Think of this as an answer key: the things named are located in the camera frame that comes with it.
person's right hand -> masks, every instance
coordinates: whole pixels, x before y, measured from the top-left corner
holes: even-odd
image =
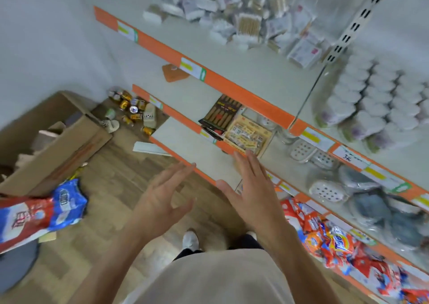
[[[242,195],[235,193],[224,180],[217,180],[216,186],[225,194],[240,217],[257,235],[263,237],[288,225],[274,185],[255,154],[247,150],[244,157],[235,151],[233,157],[243,178]]]

dark pants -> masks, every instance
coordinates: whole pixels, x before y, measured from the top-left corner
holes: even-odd
[[[256,241],[249,234],[244,234],[240,236],[238,239],[236,239],[233,242],[233,245],[228,248],[228,250],[236,250],[236,249],[262,249],[263,250],[264,248],[261,247],[258,241]],[[185,256],[189,256],[191,254],[202,253],[202,252],[204,251],[201,251],[201,250],[192,251],[191,249],[183,249],[182,252],[180,252],[179,255],[174,260],[183,258]]]

open cardboard box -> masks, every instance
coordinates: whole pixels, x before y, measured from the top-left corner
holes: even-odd
[[[0,165],[13,167],[19,154],[32,154],[39,130],[62,121],[67,128],[35,158],[0,183],[8,196],[47,196],[110,138],[77,94],[58,92],[0,131]]]

person's left hand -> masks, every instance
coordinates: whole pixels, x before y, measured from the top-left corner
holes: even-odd
[[[163,235],[191,211],[195,199],[177,208],[171,206],[171,199],[174,190],[195,167],[195,163],[191,166],[177,163],[159,173],[149,184],[128,222],[131,229],[137,230],[136,237],[141,237],[143,243]]]

wooden floor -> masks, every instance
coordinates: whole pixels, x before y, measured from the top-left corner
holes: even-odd
[[[61,304],[68,301],[125,224],[148,182],[176,162],[172,157],[133,152],[134,143],[142,140],[145,138],[138,130],[121,127],[90,159],[81,176],[81,190],[89,197],[87,216],[78,224],[58,231],[57,240],[43,243],[30,273],[1,296],[0,303]],[[180,205],[189,198],[197,199],[192,212],[142,250],[126,275],[115,303],[176,257],[188,228],[196,229],[208,251],[225,249],[228,240],[246,232],[244,222],[225,196],[195,173],[177,188],[173,203]],[[325,272],[344,304],[373,303],[342,278],[326,269]]]

